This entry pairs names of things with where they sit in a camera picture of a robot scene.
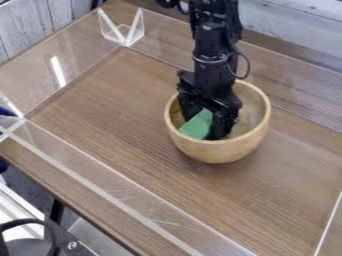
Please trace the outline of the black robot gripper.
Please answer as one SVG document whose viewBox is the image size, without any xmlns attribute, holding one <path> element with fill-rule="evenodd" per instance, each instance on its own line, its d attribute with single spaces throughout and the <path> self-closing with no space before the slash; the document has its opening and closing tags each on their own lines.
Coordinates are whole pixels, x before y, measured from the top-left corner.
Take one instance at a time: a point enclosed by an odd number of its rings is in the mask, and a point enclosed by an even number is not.
<svg viewBox="0 0 342 256">
<path fill-rule="evenodd" d="M 213 117 L 207 139 L 221 140 L 232 133 L 242 108 L 242 101 L 233 91 L 238 58 L 195 56 L 194 64 L 194 71 L 178 72 L 182 114 L 189 121 L 203 108 L 209 109 Z"/>
</svg>

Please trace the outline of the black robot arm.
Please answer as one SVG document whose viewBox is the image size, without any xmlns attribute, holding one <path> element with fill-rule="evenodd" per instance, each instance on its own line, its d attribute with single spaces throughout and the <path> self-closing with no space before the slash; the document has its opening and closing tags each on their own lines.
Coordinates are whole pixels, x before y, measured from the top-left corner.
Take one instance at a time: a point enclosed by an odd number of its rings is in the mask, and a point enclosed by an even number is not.
<svg viewBox="0 0 342 256">
<path fill-rule="evenodd" d="M 178 100 L 185 124 L 179 132 L 199 140 L 221 140 L 240 120 L 242 100 L 234 92 L 242 38 L 240 0 L 155 0 L 190 17 L 194 69 L 178 72 Z"/>
</svg>

